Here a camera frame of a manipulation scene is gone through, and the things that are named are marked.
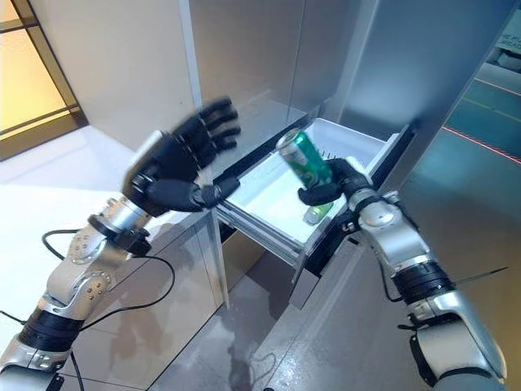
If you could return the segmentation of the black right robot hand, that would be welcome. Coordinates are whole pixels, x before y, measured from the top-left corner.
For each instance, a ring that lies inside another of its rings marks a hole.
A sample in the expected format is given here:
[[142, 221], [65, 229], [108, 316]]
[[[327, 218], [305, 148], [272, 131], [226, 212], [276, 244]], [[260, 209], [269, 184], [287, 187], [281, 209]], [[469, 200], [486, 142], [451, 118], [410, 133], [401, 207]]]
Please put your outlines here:
[[374, 189], [371, 181], [345, 159], [335, 158], [326, 160], [325, 163], [332, 172], [329, 183], [312, 187], [311, 189], [300, 188], [299, 199], [306, 205], [317, 206], [327, 204], [345, 196], [347, 200], [362, 189]]

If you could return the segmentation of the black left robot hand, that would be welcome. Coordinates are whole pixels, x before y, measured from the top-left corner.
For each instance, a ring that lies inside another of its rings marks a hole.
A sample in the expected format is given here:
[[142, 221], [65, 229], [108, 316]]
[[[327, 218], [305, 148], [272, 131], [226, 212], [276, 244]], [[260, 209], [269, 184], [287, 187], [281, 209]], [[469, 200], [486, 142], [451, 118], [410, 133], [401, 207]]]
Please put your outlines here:
[[195, 180], [219, 154], [237, 147], [238, 117], [231, 99], [221, 97], [171, 130], [155, 132], [156, 140], [142, 145], [130, 163], [121, 193], [152, 217], [217, 206], [239, 188], [239, 180], [229, 177], [210, 185]]

